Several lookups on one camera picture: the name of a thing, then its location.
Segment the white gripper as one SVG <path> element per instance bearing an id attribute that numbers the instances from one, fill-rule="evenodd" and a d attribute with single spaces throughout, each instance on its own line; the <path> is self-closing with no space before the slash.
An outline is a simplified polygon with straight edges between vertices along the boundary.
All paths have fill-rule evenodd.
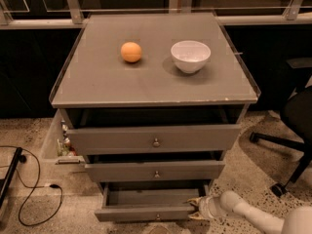
<path id="1" fill-rule="evenodd" d="M 198 207 L 198 212 L 190 214 L 188 217 L 194 220 L 214 219 L 213 216 L 213 198 L 212 197 L 199 197 L 188 199 L 187 202 Z"/>

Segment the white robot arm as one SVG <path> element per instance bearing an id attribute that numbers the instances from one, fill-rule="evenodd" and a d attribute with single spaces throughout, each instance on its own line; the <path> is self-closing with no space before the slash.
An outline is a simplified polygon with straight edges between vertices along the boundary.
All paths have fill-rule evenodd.
<path id="1" fill-rule="evenodd" d="M 250 205 L 239 194 L 228 190 L 219 196 L 203 196 L 188 199 L 197 208 L 188 217 L 196 220 L 212 220 L 219 217 L 240 217 L 263 234 L 312 234 L 312 208 L 302 206 L 285 218 L 278 218 Z"/>

